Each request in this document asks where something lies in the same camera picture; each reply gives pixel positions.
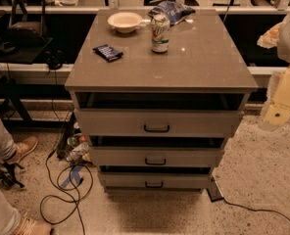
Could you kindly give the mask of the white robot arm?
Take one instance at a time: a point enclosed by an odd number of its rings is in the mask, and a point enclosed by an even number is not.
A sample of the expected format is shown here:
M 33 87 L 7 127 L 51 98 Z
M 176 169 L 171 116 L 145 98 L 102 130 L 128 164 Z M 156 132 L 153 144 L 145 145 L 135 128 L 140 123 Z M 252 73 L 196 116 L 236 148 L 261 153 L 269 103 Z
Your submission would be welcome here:
M 267 49 L 275 47 L 278 58 L 288 64 L 285 71 L 275 71 L 271 75 L 261 110 L 259 128 L 274 131 L 290 118 L 290 12 L 281 23 L 261 35 L 257 44 Z

